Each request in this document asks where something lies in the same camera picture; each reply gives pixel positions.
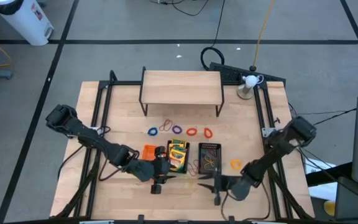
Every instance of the red rubber band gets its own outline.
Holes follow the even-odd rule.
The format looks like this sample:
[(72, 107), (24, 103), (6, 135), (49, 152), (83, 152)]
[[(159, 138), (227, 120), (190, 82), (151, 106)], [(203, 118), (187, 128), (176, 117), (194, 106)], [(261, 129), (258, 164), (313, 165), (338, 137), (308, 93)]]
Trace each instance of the red rubber band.
[(212, 131), (209, 128), (204, 128), (204, 136), (208, 139), (212, 138), (213, 136)]
[(189, 128), (189, 129), (187, 129), (186, 134), (189, 135), (189, 136), (195, 136), (197, 134), (197, 129)]

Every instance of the gray floor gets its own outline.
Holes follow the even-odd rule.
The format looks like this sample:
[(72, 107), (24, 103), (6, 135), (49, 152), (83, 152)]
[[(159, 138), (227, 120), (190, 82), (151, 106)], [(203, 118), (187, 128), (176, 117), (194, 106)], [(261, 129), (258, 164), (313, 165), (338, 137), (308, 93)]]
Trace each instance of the gray floor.
[[(44, 9), (62, 35), (70, 1), (49, 0)], [(226, 1), (219, 39), (257, 39), (269, 0)], [(358, 1), (347, 1), (358, 24)], [(196, 12), (202, 1), (178, 5)], [(213, 39), (221, 1), (212, 0), (196, 17), (148, 0), (80, 0), (68, 40)], [(265, 39), (357, 40), (339, 1), (277, 1)], [(0, 40), (22, 39), (0, 18)], [(47, 218), (55, 193), (57, 169), (67, 140), (44, 125), (58, 103), (75, 106), (81, 82), (107, 79), (113, 69), (120, 80), (139, 80), (142, 66), (154, 70), (202, 70), (203, 44), (65, 45), (34, 139), (14, 193), (6, 222)], [(29, 128), (57, 45), (2, 45), (14, 60), (14, 78), (0, 80), (0, 205)], [(226, 64), (247, 69), (255, 45), (217, 44)], [(6, 59), (0, 53), (0, 63)], [(206, 53), (206, 62), (218, 62)], [(348, 110), (358, 96), (357, 45), (262, 45), (258, 72), (287, 79), (287, 96), (298, 113)], [(306, 114), (312, 122), (331, 114)], [(308, 147), (334, 164), (352, 159), (354, 113), (318, 126)]]

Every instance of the wooden shelf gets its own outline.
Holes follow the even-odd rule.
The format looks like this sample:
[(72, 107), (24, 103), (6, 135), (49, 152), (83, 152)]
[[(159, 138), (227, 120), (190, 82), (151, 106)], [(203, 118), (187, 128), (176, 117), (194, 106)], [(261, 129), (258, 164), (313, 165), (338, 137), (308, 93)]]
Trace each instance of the wooden shelf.
[(224, 103), (221, 73), (153, 71), (144, 68), (139, 102), (145, 116), (149, 104), (215, 105), (219, 116)]

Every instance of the white container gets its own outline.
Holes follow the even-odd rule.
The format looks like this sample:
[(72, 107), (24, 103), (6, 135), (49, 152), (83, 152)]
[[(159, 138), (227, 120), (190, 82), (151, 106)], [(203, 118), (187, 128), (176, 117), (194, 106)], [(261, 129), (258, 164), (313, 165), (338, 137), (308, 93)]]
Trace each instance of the white container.
[(31, 45), (48, 43), (53, 26), (35, 0), (0, 0), (0, 15)]

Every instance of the purple rubber band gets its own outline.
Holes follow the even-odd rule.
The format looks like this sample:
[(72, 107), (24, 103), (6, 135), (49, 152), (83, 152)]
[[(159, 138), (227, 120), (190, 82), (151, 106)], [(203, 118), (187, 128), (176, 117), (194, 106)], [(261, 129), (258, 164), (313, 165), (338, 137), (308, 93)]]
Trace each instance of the purple rubber band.
[(174, 125), (172, 127), (172, 132), (175, 133), (175, 134), (180, 134), (181, 133), (181, 127), (177, 126), (177, 125)]

